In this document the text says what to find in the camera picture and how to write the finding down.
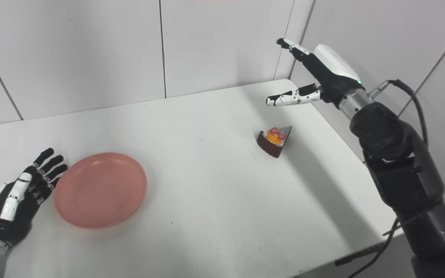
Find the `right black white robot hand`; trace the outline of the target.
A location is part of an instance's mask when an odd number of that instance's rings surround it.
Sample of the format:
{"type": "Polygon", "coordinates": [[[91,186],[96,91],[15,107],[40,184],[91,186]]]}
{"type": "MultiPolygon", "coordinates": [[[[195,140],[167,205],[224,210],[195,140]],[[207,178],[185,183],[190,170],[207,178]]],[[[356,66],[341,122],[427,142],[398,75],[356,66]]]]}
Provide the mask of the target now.
{"type": "Polygon", "coordinates": [[[318,82],[286,93],[267,97],[268,106],[288,106],[323,100],[336,107],[347,98],[347,93],[365,90],[357,73],[329,46],[319,44],[313,52],[284,37],[277,44],[287,49],[318,82]]]}

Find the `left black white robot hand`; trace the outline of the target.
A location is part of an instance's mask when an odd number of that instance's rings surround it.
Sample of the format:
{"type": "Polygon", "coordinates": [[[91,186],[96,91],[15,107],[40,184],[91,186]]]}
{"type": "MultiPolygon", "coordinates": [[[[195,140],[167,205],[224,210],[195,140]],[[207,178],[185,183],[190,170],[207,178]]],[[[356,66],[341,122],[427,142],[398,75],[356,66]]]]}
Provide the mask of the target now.
{"type": "Polygon", "coordinates": [[[68,165],[53,148],[45,149],[0,192],[0,242],[14,247],[27,237],[32,220],[55,190],[68,165]]]}

